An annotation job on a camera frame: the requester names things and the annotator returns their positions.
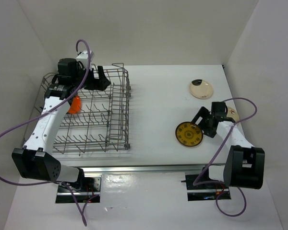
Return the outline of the cream plate with black mark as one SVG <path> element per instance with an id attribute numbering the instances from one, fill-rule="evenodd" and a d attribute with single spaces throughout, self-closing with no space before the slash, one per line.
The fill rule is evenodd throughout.
<path id="1" fill-rule="evenodd" d="M 202 79 L 195 79 L 189 85 L 189 92 L 198 99 L 208 99 L 213 95 L 214 89 L 212 85 Z"/>

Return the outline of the yellow patterned plate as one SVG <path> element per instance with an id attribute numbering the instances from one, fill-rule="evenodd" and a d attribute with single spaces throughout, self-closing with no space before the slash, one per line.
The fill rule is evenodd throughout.
<path id="1" fill-rule="evenodd" d="M 196 147 L 203 141 L 203 132 L 191 122 L 180 123 L 175 130 L 177 141 L 185 147 Z"/>

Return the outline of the orange plastic plate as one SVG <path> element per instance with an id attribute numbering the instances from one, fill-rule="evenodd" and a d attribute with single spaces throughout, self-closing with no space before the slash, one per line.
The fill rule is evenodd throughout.
<path id="1" fill-rule="evenodd" d="M 72 115 L 77 114 L 81 111 L 81 108 L 82 108 L 82 102 L 81 102 L 79 95 L 77 95 L 73 98 L 71 106 L 68 110 L 68 114 L 72 114 Z"/>

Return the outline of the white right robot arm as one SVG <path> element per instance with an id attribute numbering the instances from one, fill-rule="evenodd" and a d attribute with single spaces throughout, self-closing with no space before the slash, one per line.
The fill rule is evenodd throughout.
<path id="1" fill-rule="evenodd" d="M 223 170 L 223 182 L 228 187 L 241 187 L 249 189 L 261 189 L 264 180 L 264 160 L 265 152 L 262 148 L 254 147 L 237 129 L 237 124 L 253 118 L 257 114 L 257 106 L 250 100 L 254 107 L 254 112 L 239 121 L 227 116 L 228 107 L 224 100 L 212 102 L 211 109 L 202 106 L 191 124 L 195 125 L 201 118 L 198 127 L 203 134 L 214 138 L 216 135 L 222 138 L 222 143 L 216 153 L 204 167 L 202 172 L 193 182 L 193 186 L 201 184 L 205 188 L 212 188 L 217 183 L 217 176 L 208 171 L 223 147 L 228 148 L 228 156 Z"/>

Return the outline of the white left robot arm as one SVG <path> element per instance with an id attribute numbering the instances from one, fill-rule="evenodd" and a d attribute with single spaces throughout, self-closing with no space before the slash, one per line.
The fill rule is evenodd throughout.
<path id="1" fill-rule="evenodd" d="M 52 156 L 53 144 L 64 116 L 69 111 L 78 90 L 104 91 L 110 84 L 102 66 L 86 68 L 81 61 L 63 58 L 44 94 L 42 117 L 22 148 L 15 148 L 12 159 L 23 178 L 49 182 L 65 182 L 74 191 L 85 188 L 86 180 L 81 168 L 62 165 Z"/>

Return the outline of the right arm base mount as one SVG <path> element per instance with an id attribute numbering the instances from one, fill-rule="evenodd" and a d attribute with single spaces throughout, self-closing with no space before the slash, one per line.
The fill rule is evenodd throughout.
<path id="1" fill-rule="evenodd" d="M 194 186 L 193 182 L 198 177 L 198 174 L 186 174 L 185 179 L 181 181 L 186 186 L 188 201 L 208 201 L 215 200 L 218 195 L 222 199 L 231 199 L 230 191 L 223 184 L 201 184 Z"/>

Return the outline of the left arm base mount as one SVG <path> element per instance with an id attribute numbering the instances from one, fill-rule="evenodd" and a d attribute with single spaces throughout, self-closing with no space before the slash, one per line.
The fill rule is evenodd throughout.
<path id="1" fill-rule="evenodd" d="M 67 185 L 72 189 L 76 200 L 84 204 L 88 203 L 99 203 L 100 202 L 100 190 L 101 190 L 101 175 L 93 175 L 85 178 L 84 184 L 77 187 L 72 187 L 71 184 Z M 64 186 L 59 185 L 56 195 L 56 204 L 71 204 L 74 203 L 74 199 L 70 191 Z"/>

